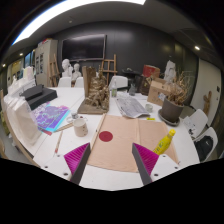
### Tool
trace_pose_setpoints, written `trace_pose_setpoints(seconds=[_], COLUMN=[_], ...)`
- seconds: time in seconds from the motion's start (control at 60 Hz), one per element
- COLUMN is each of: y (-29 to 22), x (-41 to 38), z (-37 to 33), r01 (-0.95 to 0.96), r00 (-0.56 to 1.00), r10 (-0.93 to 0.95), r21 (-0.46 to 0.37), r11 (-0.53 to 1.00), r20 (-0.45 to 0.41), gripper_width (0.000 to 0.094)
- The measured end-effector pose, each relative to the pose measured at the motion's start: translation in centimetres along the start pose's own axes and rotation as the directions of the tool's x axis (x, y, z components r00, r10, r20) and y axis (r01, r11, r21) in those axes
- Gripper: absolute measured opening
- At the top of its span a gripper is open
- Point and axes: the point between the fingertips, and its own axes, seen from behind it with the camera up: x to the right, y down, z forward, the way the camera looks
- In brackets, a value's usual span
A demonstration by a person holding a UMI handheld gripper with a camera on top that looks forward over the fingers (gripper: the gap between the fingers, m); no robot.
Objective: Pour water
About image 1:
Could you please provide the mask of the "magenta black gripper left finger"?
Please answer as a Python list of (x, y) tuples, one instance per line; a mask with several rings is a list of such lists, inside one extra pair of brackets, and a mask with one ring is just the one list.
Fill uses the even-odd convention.
[(64, 155), (64, 159), (72, 174), (70, 179), (72, 183), (76, 185), (80, 183), (90, 153), (90, 144), (86, 143)]

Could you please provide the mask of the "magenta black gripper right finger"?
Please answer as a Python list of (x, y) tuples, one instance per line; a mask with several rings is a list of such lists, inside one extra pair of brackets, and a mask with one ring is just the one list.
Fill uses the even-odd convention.
[(159, 159), (159, 156), (137, 143), (132, 144), (132, 154), (137, 164), (143, 185), (150, 184), (152, 182), (150, 175)]

